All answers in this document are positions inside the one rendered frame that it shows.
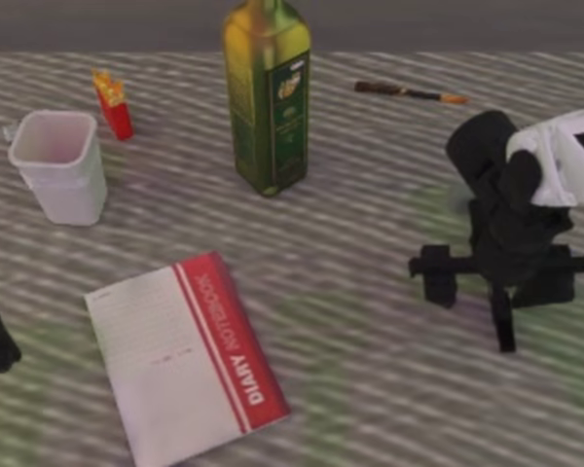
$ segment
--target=white plastic container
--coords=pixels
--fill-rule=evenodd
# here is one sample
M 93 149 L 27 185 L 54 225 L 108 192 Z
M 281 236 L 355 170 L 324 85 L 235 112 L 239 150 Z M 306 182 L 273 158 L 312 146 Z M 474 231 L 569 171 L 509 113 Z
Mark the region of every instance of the white plastic container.
M 82 112 L 36 111 L 19 125 L 9 161 L 55 224 L 99 220 L 107 189 L 96 132 Z

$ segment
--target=white notebook cover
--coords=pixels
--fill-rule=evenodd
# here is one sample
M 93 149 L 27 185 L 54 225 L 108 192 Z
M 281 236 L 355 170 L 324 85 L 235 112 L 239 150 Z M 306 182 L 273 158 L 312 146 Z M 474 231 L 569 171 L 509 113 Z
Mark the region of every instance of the white notebook cover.
M 217 253 L 85 296 L 137 467 L 167 467 L 289 415 Z

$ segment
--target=plush toy ear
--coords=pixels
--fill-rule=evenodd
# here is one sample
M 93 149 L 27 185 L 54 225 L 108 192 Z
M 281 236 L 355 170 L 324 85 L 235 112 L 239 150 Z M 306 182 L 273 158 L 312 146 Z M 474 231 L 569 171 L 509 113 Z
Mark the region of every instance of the plush toy ear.
M 502 170 L 497 187 L 516 210 L 524 210 L 543 179 L 543 170 L 530 151 L 517 151 Z

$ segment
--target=bottle neck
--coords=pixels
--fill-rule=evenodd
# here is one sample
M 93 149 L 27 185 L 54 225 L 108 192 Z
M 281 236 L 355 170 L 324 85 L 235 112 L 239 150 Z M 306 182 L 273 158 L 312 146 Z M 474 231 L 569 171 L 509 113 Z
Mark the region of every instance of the bottle neck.
M 282 0 L 246 0 L 248 7 L 262 13 L 273 13 L 281 7 Z

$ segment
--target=bottle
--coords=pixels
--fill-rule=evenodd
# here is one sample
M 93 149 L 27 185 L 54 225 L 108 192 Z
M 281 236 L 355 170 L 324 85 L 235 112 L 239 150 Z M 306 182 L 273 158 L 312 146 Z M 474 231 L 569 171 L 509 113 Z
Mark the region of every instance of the bottle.
M 284 0 L 246 0 L 223 46 L 236 170 L 273 197 L 308 171 L 310 31 Z

